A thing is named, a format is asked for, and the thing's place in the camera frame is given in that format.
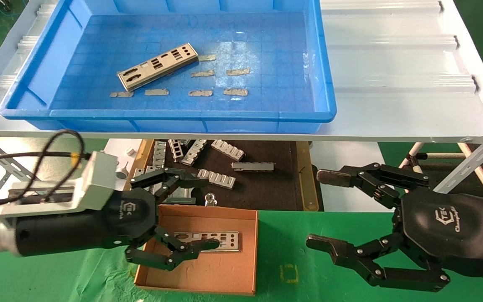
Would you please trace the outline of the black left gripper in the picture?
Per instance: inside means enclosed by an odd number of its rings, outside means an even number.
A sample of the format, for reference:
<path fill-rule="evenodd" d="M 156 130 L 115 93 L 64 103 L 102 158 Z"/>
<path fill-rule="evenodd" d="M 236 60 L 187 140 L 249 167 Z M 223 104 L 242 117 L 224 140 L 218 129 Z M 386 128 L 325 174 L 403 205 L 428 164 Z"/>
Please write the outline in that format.
<path fill-rule="evenodd" d="M 151 194 L 144 188 L 161 187 Z M 215 238 L 184 243 L 157 225 L 156 203 L 163 203 L 178 188 L 202 188 L 209 179 L 185 169 L 162 168 L 130 180 L 130 191 L 115 191 L 100 210 L 19 217 L 15 222 L 16 248 L 23 257 L 79 250 L 112 249 L 127 245 L 126 260 L 148 268 L 172 271 L 200 252 L 216 249 Z M 139 249 L 155 239 L 169 255 Z"/>

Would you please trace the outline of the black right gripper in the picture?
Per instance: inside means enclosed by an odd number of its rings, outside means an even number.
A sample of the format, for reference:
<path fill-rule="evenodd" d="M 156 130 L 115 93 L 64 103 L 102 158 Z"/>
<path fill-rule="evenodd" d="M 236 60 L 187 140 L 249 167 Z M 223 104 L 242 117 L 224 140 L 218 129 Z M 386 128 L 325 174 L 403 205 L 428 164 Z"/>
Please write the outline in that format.
<path fill-rule="evenodd" d="M 483 277 L 483 198 L 418 188 L 401 197 L 395 229 L 418 266 Z"/>

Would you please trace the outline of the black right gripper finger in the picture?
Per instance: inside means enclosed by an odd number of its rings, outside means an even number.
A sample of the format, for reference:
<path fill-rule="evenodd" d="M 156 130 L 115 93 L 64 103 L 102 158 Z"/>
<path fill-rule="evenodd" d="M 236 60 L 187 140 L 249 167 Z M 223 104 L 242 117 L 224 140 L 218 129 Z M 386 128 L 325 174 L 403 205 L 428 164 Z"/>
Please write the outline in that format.
<path fill-rule="evenodd" d="M 343 166 L 338 171 L 320 169 L 317 181 L 335 187 L 356 187 L 388 209 L 400 206 L 400 195 L 394 187 L 407 190 L 429 187 L 429 178 L 425 174 L 380 163 L 363 167 Z"/>
<path fill-rule="evenodd" d="M 354 270 L 370 286 L 391 289 L 439 292 L 451 278 L 435 263 L 426 259 L 424 270 L 380 266 L 376 259 L 405 247 L 400 233 L 391 233 L 377 240 L 355 246 L 347 241 L 309 234 L 307 248 L 328 253 L 336 266 Z"/>

